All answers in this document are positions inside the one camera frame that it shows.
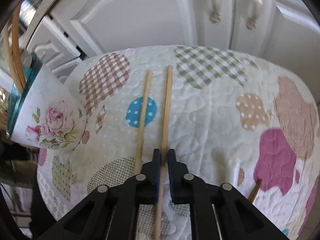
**white cabinet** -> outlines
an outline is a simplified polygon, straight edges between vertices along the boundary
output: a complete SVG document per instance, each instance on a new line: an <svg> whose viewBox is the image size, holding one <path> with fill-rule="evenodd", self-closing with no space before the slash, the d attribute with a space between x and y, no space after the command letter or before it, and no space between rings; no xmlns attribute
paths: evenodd
<svg viewBox="0 0 320 240"><path fill-rule="evenodd" d="M59 81L64 84L71 72L78 66L82 60L80 58L72 59L56 68L51 72L59 79Z"/></svg>
<svg viewBox="0 0 320 240"><path fill-rule="evenodd" d="M76 47L48 16L41 20L27 46L27 51L35 52L50 69L80 55Z"/></svg>
<svg viewBox="0 0 320 240"><path fill-rule="evenodd" d="M220 23L212 0L60 0L54 20L89 57L140 46L207 45L227 49L233 0L222 0Z"/></svg>
<svg viewBox="0 0 320 240"><path fill-rule="evenodd" d="M290 69L320 101L320 27L301 0L262 0L254 30L247 28L253 0L236 0L231 49Z"/></svg>

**brown polka dot patch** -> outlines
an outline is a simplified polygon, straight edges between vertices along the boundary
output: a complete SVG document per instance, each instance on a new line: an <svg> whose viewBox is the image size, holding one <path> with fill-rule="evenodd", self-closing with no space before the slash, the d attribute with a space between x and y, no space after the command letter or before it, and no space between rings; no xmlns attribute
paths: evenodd
<svg viewBox="0 0 320 240"><path fill-rule="evenodd" d="M274 100L276 115L284 136L295 155L307 160L313 153L317 111L305 102L296 84L286 76L278 77L279 94Z"/></svg>
<svg viewBox="0 0 320 240"><path fill-rule="evenodd" d="M236 108L244 129L254 131L258 124L269 126L269 117L263 108L263 102L256 94L245 93L239 96Z"/></svg>

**floral pattern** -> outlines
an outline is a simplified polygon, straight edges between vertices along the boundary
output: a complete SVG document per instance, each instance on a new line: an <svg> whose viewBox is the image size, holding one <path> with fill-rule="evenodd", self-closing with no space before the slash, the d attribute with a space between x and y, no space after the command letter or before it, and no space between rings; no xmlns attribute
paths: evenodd
<svg viewBox="0 0 320 240"><path fill-rule="evenodd" d="M25 135L28 140L40 143L42 147L65 148L75 142L78 133L72 115L73 111L68 111L63 100L50 104L44 115L37 107L32 117L38 125L27 126Z"/></svg>

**chopstick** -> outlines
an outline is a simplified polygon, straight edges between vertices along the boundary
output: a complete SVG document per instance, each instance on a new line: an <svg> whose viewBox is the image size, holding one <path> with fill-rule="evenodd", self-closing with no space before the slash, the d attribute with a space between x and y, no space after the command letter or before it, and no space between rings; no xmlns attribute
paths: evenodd
<svg viewBox="0 0 320 240"><path fill-rule="evenodd" d="M258 179L256 181L256 185L254 186L253 190L250 193L250 196L248 197L248 200L250 201L250 203L253 203L253 201L255 200L258 194L259 188L261 186L261 183L262 183L262 179Z"/></svg>
<svg viewBox="0 0 320 240"><path fill-rule="evenodd" d="M167 87L164 105L164 120L162 128L162 143L161 143L161 167L160 167L160 182L159 182L159 199L156 206L156 221L155 221L155 240L160 240L161 235L161 215L163 209L163 193L164 193L164 176L165 176L165 161L168 151L168 130L169 116L172 92L172 66L168 66Z"/></svg>
<svg viewBox="0 0 320 240"><path fill-rule="evenodd" d="M135 162L134 162L134 168L133 168L134 175L139 174L141 171L143 133L144 133L144 124L146 120L147 103L148 103L151 79L152 79L152 71L148 70L147 81L144 88L143 100L141 105L141 114L140 114L140 120L139 120L138 139L137 139L137 150L136 150L136 156L135 156Z"/></svg>

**wooden stick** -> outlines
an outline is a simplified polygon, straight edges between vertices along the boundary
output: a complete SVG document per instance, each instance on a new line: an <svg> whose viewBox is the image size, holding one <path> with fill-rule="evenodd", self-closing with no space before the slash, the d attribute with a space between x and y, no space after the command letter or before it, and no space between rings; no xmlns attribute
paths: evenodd
<svg viewBox="0 0 320 240"><path fill-rule="evenodd" d="M21 3L16 7L12 14L12 55L14 64L16 67L17 75L20 80L22 87L26 85L26 77L24 76L21 56L19 50L19 13L20 13Z"/></svg>
<svg viewBox="0 0 320 240"><path fill-rule="evenodd" d="M168 151L168 130L169 130L169 116L171 104L171 90L172 90L172 66L168 66L167 88L164 105L164 120L162 130L161 143L161 168L160 168L160 182L159 182L159 200L156 207L156 221L155 221L155 240L160 240L161 235L161 215L163 209L163 193L164 193L164 177L165 177L165 160Z"/></svg>
<svg viewBox="0 0 320 240"><path fill-rule="evenodd" d="M10 46L9 46L9 22L6 23L3 29L3 47L4 47L4 54L5 58L7 60L7 64L9 67L10 75L13 79L14 84L16 85L18 93L21 95L23 91L23 87L20 83L20 79L18 78L18 75L16 73L16 70L13 65L13 60L12 60L12 55L10 51Z"/></svg>
<svg viewBox="0 0 320 240"><path fill-rule="evenodd" d="M256 185L254 186L253 190L250 193L250 196L248 197L248 200L250 201L250 203L253 203L253 201L255 200L258 194L259 188L261 186L261 183L262 183L262 179L258 179L256 182Z"/></svg>
<svg viewBox="0 0 320 240"><path fill-rule="evenodd" d="M137 151L136 151L136 157L135 157L134 168L133 168L133 173L135 175L139 174L141 171L143 133L144 133L144 124L146 120L147 103L148 103L148 97L149 97L149 91L150 91L151 78L152 78L152 71L148 70L147 81L144 87L143 101L141 105L141 115L139 120L138 139L137 139Z"/></svg>

